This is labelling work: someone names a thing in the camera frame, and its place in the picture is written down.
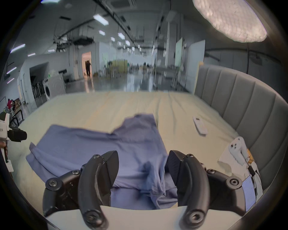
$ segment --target white game controller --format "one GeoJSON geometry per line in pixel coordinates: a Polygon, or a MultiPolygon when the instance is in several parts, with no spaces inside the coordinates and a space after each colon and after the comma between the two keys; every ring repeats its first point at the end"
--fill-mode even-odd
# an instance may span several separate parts
{"type": "Polygon", "coordinates": [[[231,142],[228,149],[240,165],[244,165],[250,160],[243,137],[236,137],[234,141],[231,142]]]}

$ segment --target red clothing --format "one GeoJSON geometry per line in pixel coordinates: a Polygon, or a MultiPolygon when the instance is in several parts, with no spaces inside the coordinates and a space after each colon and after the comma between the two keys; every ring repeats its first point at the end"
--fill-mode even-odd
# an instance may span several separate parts
{"type": "Polygon", "coordinates": [[[8,109],[10,109],[13,105],[11,105],[12,101],[9,100],[8,103],[7,103],[7,106],[8,106],[8,109]]]}

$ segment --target person walking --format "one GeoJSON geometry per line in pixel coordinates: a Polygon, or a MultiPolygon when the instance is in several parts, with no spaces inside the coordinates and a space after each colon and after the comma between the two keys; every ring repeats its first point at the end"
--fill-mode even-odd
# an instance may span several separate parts
{"type": "Polygon", "coordinates": [[[91,63],[89,61],[86,61],[85,65],[86,65],[87,76],[90,77],[90,66],[91,66],[91,63]]]}

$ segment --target white remote control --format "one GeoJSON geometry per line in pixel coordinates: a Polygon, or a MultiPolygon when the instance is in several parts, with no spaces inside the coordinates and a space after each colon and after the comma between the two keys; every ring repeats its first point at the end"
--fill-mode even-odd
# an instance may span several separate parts
{"type": "Polygon", "coordinates": [[[193,117],[193,121],[194,121],[196,128],[200,134],[202,134],[202,135],[208,134],[208,130],[207,130],[206,126],[204,125],[201,118],[193,117]]]}

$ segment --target gray upholstered headboard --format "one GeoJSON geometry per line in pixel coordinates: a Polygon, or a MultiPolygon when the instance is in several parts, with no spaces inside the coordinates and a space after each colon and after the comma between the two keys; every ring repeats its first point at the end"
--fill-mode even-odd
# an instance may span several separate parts
{"type": "Polygon", "coordinates": [[[288,104],[271,87],[237,70],[199,67],[195,95],[214,108],[245,140],[263,189],[276,176],[288,143],[288,104]]]}

